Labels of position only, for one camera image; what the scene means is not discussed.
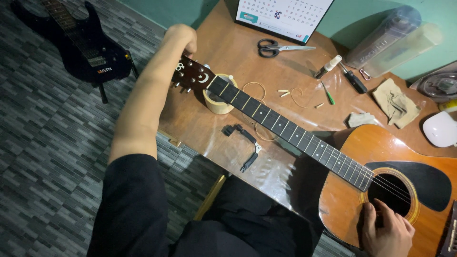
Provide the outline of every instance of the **hand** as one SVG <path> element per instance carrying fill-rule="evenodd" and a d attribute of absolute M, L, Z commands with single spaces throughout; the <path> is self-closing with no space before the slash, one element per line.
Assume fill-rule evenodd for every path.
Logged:
<path fill-rule="evenodd" d="M 371 257 L 407 257 L 412 247 L 415 229 L 398 213 L 394 213 L 385 203 L 375 199 L 381 209 L 384 227 L 376 228 L 376 210 L 373 204 L 365 204 L 365 221 L 362 243 Z"/>
<path fill-rule="evenodd" d="M 176 24 L 168 28 L 165 32 L 164 40 L 185 40 L 186 50 L 189 54 L 194 54 L 197 51 L 197 32 L 195 29 L 184 25 Z"/>

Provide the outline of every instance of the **acoustic guitar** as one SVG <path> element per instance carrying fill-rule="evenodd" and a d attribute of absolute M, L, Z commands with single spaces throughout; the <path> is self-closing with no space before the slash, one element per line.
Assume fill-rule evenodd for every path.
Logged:
<path fill-rule="evenodd" d="M 19 0 L 13 0 L 10 7 L 23 23 L 57 47 L 68 73 L 98 86 L 106 103 L 103 83 L 130 75 L 133 62 L 129 52 L 103 33 L 91 3 L 85 2 L 89 17 L 84 20 L 73 18 L 58 0 L 41 0 L 41 3 L 48 17 L 32 14 Z"/>
<path fill-rule="evenodd" d="M 188 91 L 216 94 L 332 171 L 320 195 L 319 216 L 339 239 L 360 247 L 362 204 L 378 198 L 416 229 L 410 257 L 438 253 L 457 199 L 452 189 L 457 159 L 418 154 L 371 124 L 337 132 L 336 142 L 342 145 L 338 150 L 186 56 L 181 57 L 172 81 Z M 455 255 L 455 248 L 449 249 Z"/>

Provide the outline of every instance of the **guitar stand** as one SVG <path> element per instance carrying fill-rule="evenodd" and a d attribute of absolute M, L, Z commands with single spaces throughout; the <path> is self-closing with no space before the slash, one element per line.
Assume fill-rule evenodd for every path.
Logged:
<path fill-rule="evenodd" d="M 130 57 L 130 61 L 132 62 L 132 71 L 133 75 L 135 76 L 135 79 L 138 79 L 140 74 L 138 73 L 137 67 L 135 66 L 135 63 L 133 62 L 132 56 L 130 54 L 130 51 L 127 51 L 128 56 Z M 103 83 L 92 83 L 92 86 L 94 88 L 98 87 L 100 90 L 100 96 L 101 96 L 101 102 L 104 104 L 108 103 L 108 98 L 106 97 L 105 89 L 103 88 Z"/>

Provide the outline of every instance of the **tiled floor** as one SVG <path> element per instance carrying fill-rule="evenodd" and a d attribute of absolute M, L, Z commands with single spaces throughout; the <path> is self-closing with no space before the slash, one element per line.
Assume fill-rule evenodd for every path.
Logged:
<path fill-rule="evenodd" d="M 25 6 L 46 15 L 39 0 Z M 75 17 L 83 1 L 62 0 Z M 110 0 L 93 0 L 104 32 L 130 50 L 142 70 L 163 29 Z M 113 126 L 133 75 L 98 90 L 64 70 L 56 48 L 0 1 L 0 257 L 83 256 L 101 200 Z M 167 236 L 175 241 L 222 169 L 187 146 L 158 135 L 158 160 L 169 203 Z M 351 256 L 322 236 L 315 256 Z"/>

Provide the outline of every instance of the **clear plastic bottle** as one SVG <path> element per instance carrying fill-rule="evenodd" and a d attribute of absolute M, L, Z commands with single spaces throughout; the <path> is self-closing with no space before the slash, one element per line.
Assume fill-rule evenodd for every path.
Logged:
<path fill-rule="evenodd" d="M 442 42 L 443 34 L 438 26 L 426 23 L 376 55 L 363 69 L 371 77 L 377 78 Z"/>
<path fill-rule="evenodd" d="M 348 66 L 360 69 L 371 58 L 420 26 L 419 11 L 409 5 L 395 8 L 387 18 L 345 57 Z"/>

